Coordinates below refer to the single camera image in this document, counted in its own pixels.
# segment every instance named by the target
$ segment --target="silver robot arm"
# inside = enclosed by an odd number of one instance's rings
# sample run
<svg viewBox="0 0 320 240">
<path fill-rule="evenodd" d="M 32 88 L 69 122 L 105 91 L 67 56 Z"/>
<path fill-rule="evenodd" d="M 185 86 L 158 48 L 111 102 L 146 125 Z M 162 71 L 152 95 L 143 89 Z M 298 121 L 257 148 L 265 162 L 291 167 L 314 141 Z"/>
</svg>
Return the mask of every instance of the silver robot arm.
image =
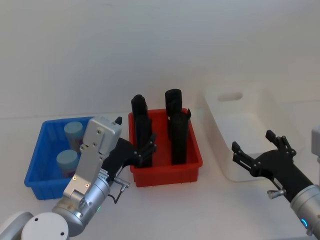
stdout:
<svg viewBox="0 0 320 240">
<path fill-rule="evenodd" d="M 108 172 L 101 167 L 116 147 L 120 134 L 121 126 L 103 116 L 88 122 L 76 172 L 52 209 L 66 220 L 70 237 L 83 232 L 110 193 L 112 182 L 107 182 Z"/>
<path fill-rule="evenodd" d="M 90 119 L 78 167 L 61 200 L 52 212 L 11 216 L 0 226 L 0 240 L 68 240 L 83 232 L 106 197 L 112 197 L 116 204 L 130 185 L 118 177 L 121 170 L 128 165 L 139 167 L 156 150 L 155 135 L 143 149 L 119 138 L 121 121 L 110 122 L 103 116 Z M 113 183 L 121 185 L 116 199 L 109 195 Z"/>
<path fill-rule="evenodd" d="M 310 185 L 301 190 L 291 201 L 290 206 L 308 236 L 314 235 L 320 240 L 320 188 Z"/>
</svg>

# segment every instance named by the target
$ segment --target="metal bracket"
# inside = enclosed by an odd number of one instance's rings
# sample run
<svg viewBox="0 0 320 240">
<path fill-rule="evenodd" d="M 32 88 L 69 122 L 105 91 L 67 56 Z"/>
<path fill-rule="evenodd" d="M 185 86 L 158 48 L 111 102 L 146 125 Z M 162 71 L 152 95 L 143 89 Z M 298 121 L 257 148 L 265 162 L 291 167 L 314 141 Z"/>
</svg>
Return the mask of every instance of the metal bracket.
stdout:
<svg viewBox="0 0 320 240">
<path fill-rule="evenodd" d="M 114 204 L 117 204 L 117 202 L 118 202 L 121 194 L 122 194 L 126 189 L 128 189 L 128 188 L 130 187 L 130 183 L 127 182 L 127 181 L 125 181 L 125 180 L 123 180 L 123 179 L 121 179 L 121 178 L 119 178 L 119 177 L 115 177 L 113 181 L 114 181 L 116 184 L 119 184 L 119 185 L 122 186 L 121 189 L 120 189 L 120 192 L 119 192 L 119 194 L 118 194 L 118 196 L 117 196 L 116 198 L 115 198 L 114 196 L 110 195 L 110 194 L 108 195 L 109 197 L 111 197 L 111 198 L 113 199 Z"/>
<path fill-rule="evenodd" d="M 116 147 L 120 134 L 121 126 L 103 116 L 89 120 L 80 147 L 81 157 L 78 167 L 63 192 L 63 195 L 73 201 L 78 208 L 97 180 L 104 160 Z"/>
<path fill-rule="evenodd" d="M 277 197 L 286 195 L 286 190 L 284 190 L 284 189 L 280 189 L 278 191 L 277 190 L 269 190 L 266 193 L 268 194 L 270 199 L 275 199 Z"/>
</svg>

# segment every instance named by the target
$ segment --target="white table surface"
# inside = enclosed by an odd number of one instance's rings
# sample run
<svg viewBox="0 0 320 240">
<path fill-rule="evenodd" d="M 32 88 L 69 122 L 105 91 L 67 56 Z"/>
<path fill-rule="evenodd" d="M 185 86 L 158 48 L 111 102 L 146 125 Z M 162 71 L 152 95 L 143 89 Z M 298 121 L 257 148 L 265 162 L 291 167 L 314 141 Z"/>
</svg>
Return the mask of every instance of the white table surface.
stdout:
<svg viewBox="0 0 320 240">
<path fill-rule="evenodd" d="M 316 184 L 319 164 L 311 154 L 311 129 L 320 124 L 320 101 L 281 103 L 305 137 L 303 162 L 297 166 Z M 128 139 L 127 113 L 122 137 Z M 34 215 L 51 211 L 58 201 L 37 200 L 24 179 L 42 122 L 55 117 L 0 119 L 0 223 L 17 211 Z M 275 240 L 305 237 L 305 229 L 284 197 L 270 200 L 268 180 L 231 182 L 216 163 L 201 124 L 191 117 L 203 159 L 194 183 L 137 188 L 127 167 L 121 177 L 132 182 L 117 205 L 108 198 L 76 240 Z M 112 193 L 118 193 L 113 187 Z"/>
</svg>

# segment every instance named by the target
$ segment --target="white plastic bin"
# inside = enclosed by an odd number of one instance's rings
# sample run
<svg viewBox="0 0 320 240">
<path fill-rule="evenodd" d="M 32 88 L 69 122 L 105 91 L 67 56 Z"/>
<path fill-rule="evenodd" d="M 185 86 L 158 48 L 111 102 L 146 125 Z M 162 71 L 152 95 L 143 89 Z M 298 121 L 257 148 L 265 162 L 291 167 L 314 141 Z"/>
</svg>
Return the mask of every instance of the white plastic bin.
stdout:
<svg viewBox="0 0 320 240">
<path fill-rule="evenodd" d="M 233 162 L 232 142 L 257 158 L 276 149 L 266 138 L 266 131 L 286 136 L 297 151 L 295 161 L 304 147 L 304 138 L 280 108 L 268 89 L 258 83 L 218 85 L 204 93 L 204 126 L 214 155 L 226 178 L 232 181 L 250 181 L 258 178 Z"/>
</svg>

